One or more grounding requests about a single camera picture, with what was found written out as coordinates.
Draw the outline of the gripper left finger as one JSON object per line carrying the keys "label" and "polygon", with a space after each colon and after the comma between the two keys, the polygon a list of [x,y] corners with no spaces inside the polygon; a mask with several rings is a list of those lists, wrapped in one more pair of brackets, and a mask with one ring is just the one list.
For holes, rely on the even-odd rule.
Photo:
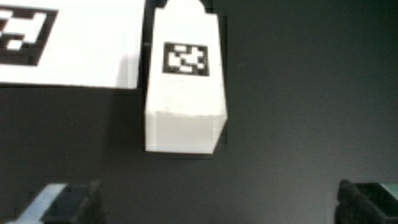
{"label": "gripper left finger", "polygon": [[108,224],[101,183],[49,183],[14,224]]}

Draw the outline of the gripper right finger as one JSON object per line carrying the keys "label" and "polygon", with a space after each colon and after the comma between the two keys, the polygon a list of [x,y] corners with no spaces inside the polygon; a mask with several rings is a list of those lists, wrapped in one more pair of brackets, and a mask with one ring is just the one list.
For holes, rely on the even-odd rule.
{"label": "gripper right finger", "polygon": [[398,224],[398,183],[339,182],[335,224]]}

